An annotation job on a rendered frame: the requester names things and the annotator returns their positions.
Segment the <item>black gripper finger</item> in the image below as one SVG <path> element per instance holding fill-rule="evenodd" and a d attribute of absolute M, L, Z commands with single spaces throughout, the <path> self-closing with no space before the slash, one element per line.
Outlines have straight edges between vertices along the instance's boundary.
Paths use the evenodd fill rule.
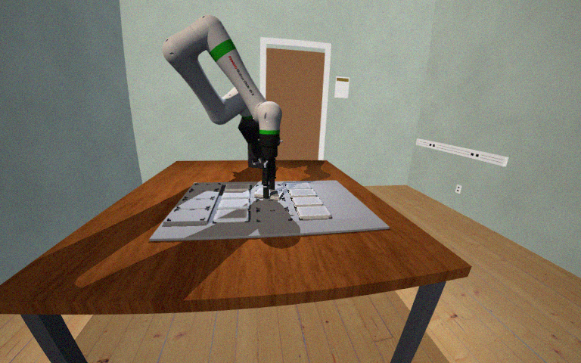
<path fill-rule="evenodd" d="M 276 172 L 275 172 L 275 158 L 272 161 L 272 170 L 270 171 L 270 179 L 269 179 L 269 189 L 271 190 L 275 190 L 275 176 L 276 176 Z"/>
<path fill-rule="evenodd" d="M 270 171 L 272 170 L 272 164 L 273 162 L 271 161 L 269 169 L 268 161 L 266 162 L 264 161 L 263 163 L 263 175 L 262 175 L 263 198 L 269 198 L 269 176 Z"/>

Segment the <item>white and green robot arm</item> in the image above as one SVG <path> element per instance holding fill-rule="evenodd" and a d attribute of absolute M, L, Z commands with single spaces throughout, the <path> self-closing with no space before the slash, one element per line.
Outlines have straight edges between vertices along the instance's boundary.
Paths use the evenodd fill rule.
<path fill-rule="evenodd" d="M 198 60 L 199 54 L 206 50 L 234 85 L 222 98 Z M 240 114 L 245 126 L 259 125 L 260 146 L 276 147 L 283 142 L 280 140 L 281 108 L 263 97 L 217 17 L 204 15 L 167 38 L 163 56 L 191 87 L 213 123 L 223 125 Z"/>

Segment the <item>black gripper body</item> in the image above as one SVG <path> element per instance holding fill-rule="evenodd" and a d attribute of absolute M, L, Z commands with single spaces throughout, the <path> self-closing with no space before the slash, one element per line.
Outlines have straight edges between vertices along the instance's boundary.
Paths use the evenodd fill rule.
<path fill-rule="evenodd" d="M 263 147 L 261 146 L 261 156 L 265 157 L 265 162 L 268 161 L 269 169 L 271 161 L 274 160 L 274 157 L 278 156 L 278 146 L 276 147 Z"/>

